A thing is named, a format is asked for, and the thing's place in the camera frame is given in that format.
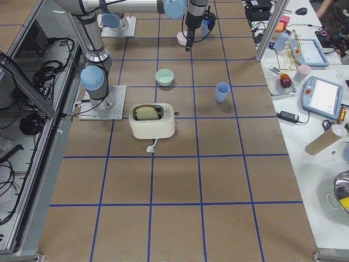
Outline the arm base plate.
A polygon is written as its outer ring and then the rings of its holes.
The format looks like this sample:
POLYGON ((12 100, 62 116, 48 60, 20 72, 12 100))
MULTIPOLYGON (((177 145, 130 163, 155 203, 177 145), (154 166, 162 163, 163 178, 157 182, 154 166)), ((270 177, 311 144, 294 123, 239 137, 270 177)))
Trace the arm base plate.
POLYGON ((121 19, 102 15, 98 17, 102 38, 131 38, 135 35, 136 20, 134 16, 121 19))
POLYGON ((126 98, 127 86, 117 85, 109 86, 109 95, 96 108, 97 101, 83 103, 80 114, 81 121, 109 121, 121 120, 123 116, 124 103, 126 98))

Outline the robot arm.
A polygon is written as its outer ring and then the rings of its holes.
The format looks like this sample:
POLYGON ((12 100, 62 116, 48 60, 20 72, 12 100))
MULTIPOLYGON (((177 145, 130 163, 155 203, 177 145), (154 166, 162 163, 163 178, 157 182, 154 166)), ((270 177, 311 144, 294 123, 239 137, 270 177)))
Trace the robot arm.
POLYGON ((116 103, 109 88, 111 55, 104 47, 98 25, 98 14, 115 17, 116 28, 120 28, 125 13, 166 14, 172 19, 183 17, 189 11, 188 1, 57 1, 69 15, 71 24, 84 55, 89 62, 80 74, 83 87, 95 112, 108 112, 116 103))
POLYGON ((190 51, 195 42, 195 31, 203 20, 211 16, 207 1, 100 1, 103 12, 102 22, 109 28, 120 32, 123 30, 124 13, 166 14, 172 19, 185 19, 187 34, 185 50, 190 51))

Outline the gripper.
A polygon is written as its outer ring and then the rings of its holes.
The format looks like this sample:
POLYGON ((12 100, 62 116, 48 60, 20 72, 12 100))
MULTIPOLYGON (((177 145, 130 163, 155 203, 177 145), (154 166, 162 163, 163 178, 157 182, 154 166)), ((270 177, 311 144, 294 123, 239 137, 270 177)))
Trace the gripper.
POLYGON ((189 52, 191 50, 192 34, 195 33, 196 29, 201 27, 202 21, 205 19, 205 16, 187 16, 185 18, 185 24, 187 26, 185 51, 189 52))

